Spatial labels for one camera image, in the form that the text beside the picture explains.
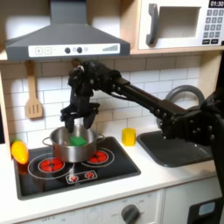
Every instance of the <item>black robotic arm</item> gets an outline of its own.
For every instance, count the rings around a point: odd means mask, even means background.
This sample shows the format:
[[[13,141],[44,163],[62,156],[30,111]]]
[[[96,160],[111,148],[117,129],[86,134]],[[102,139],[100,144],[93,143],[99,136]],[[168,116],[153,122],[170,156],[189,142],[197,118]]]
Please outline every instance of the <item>black robotic arm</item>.
[[[144,92],[97,61],[86,61],[69,74],[71,86],[70,105],[61,110],[61,121],[70,132],[74,119],[83,117],[89,129],[98,113],[100,104],[91,103],[94,91],[101,90],[113,97],[137,102],[162,120],[165,139],[181,138],[187,142],[211,146],[220,189],[224,195],[224,91],[209,96],[200,108],[183,109],[167,100]]]

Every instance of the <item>black stovetop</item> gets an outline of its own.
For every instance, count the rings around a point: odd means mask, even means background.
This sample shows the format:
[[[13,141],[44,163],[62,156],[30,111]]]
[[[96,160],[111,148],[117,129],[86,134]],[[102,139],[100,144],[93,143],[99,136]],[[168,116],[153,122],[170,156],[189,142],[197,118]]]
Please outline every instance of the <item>black stovetop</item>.
[[[95,156],[87,162],[63,163],[51,147],[30,150],[30,163],[15,162],[17,196],[28,200],[53,193],[75,190],[140,174],[139,169],[113,138],[98,145]]]

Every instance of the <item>green sponge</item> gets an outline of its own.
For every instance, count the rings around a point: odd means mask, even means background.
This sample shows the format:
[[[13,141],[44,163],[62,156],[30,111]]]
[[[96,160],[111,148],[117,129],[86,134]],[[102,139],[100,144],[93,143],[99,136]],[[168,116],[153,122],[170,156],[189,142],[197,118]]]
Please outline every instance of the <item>green sponge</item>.
[[[70,145],[72,146],[84,146],[87,141],[82,136],[71,136]]]

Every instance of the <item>silver pot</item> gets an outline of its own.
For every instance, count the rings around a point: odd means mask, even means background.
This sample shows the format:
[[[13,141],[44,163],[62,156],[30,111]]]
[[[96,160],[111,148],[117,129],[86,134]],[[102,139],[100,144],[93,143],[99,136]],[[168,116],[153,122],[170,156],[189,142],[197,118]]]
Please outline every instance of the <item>silver pot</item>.
[[[70,146],[70,137],[83,137],[87,144],[81,147]],[[45,143],[50,138],[52,145]],[[69,163],[79,163],[89,160],[97,151],[96,144],[105,139],[104,135],[97,134],[92,129],[86,129],[82,125],[75,125],[73,133],[69,133],[65,127],[54,130],[50,137],[42,142],[47,146],[53,147],[54,156],[61,161]]]

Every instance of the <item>gray range hood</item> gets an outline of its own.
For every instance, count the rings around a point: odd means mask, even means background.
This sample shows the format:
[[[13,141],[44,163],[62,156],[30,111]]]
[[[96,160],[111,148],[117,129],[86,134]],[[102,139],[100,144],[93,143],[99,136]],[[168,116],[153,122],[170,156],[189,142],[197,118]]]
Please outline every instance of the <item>gray range hood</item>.
[[[8,60],[129,55],[130,43],[87,24],[86,1],[51,0],[51,24],[8,40]]]

